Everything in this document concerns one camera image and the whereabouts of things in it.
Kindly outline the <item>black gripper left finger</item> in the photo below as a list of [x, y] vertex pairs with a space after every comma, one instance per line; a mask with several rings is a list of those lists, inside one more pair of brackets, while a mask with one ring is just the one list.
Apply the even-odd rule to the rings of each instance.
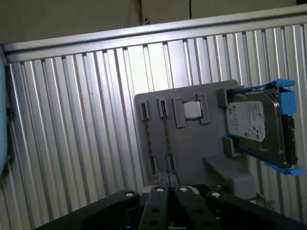
[[166, 230], [170, 173], [142, 193], [121, 190], [39, 227], [41, 230]]

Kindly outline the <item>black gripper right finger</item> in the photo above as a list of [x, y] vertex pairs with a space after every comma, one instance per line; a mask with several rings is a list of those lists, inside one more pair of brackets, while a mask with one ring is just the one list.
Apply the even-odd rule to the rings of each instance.
[[169, 184], [191, 230], [305, 230], [306, 224], [202, 184], [202, 193], [181, 186], [176, 172]]

